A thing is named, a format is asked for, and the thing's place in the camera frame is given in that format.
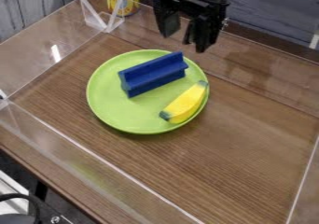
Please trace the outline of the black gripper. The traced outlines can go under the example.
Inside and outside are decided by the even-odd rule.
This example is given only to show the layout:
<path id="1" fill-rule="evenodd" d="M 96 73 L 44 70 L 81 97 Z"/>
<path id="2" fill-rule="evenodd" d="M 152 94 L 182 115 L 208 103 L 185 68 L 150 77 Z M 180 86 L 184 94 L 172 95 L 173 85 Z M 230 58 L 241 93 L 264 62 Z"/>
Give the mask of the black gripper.
<path id="1" fill-rule="evenodd" d="M 182 44 L 194 44 L 196 53 L 202 53 L 216 42 L 228 5 L 228 0 L 153 0 L 153 13 L 161 36 L 169 37 L 180 29 L 180 11 L 189 17 L 210 13 L 212 15 L 198 15 L 190 19 L 182 37 Z"/>

